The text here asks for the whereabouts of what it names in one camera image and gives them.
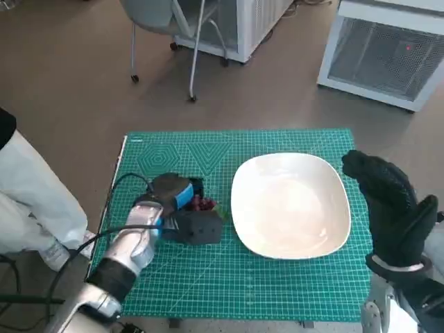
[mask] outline green cutting mat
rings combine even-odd
[[[117,177],[136,172],[154,178],[166,171],[205,179],[205,195],[230,211],[237,168],[267,153],[299,152],[327,160],[342,177],[352,211],[352,231],[338,252],[311,260],[276,260],[250,252],[232,221],[222,242],[184,246],[161,241],[153,262],[126,298],[127,316],[299,321],[358,321],[368,293],[364,256],[371,249],[366,204],[357,184],[341,171],[341,156],[354,148],[349,130],[258,130],[130,133]],[[123,225],[138,179],[124,180],[112,201],[111,224]],[[103,254],[100,241],[93,265]]]

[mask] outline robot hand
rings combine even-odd
[[[123,175],[114,186],[128,175],[131,174]],[[183,178],[177,173],[164,173],[149,183],[147,192],[134,202],[124,229],[114,238],[80,291],[59,308],[45,332],[109,332],[135,280],[154,258],[160,229],[182,231],[180,225],[167,228],[162,220],[186,205],[195,192],[203,194],[202,180]]]
[[[367,201],[373,254],[393,267],[420,264],[425,239],[436,224],[437,197],[418,203],[405,173],[360,151],[343,157],[343,172],[357,180]]]
[[[400,307],[427,332],[440,332],[444,285],[427,277],[432,263],[422,255],[437,222],[438,199],[428,196],[418,203],[405,173],[359,151],[343,157],[343,172],[357,180],[367,201],[373,240],[366,263],[376,275],[362,310],[364,331],[396,332],[390,331],[397,325],[391,314]]]

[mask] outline white pants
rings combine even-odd
[[[86,227],[77,200],[16,130],[0,150],[0,253],[46,250],[54,237],[77,248]]]

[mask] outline brown floor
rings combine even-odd
[[[191,52],[173,54],[169,37],[138,31],[141,81],[131,83],[130,22],[118,1],[24,0],[0,12],[0,105],[17,116],[21,132],[79,199],[93,231],[120,142],[130,130],[349,127],[359,149],[399,164],[419,196],[433,193],[444,200],[444,87],[415,115],[318,88],[335,7],[299,7],[295,17],[281,20],[245,67],[234,63],[224,69],[217,58],[202,55],[199,100],[192,105],[185,101]],[[25,290],[44,290],[51,274],[40,259],[29,255],[19,262],[30,272]],[[32,322],[20,318],[21,309],[11,309],[5,319]],[[27,309],[34,309],[36,318],[42,313]],[[205,330],[205,322],[189,329]],[[152,323],[151,329],[159,328]],[[268,323],[257,325],[216,322],[212,327],[268,328]],[[274,331],[290,329],[296,330],[273,326]]]

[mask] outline white plate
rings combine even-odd
[[[234,227],[247,248],[276,259],[329,255],[350,234],[350,206],[333,167],[319,157],[254,157],[234,175]]]

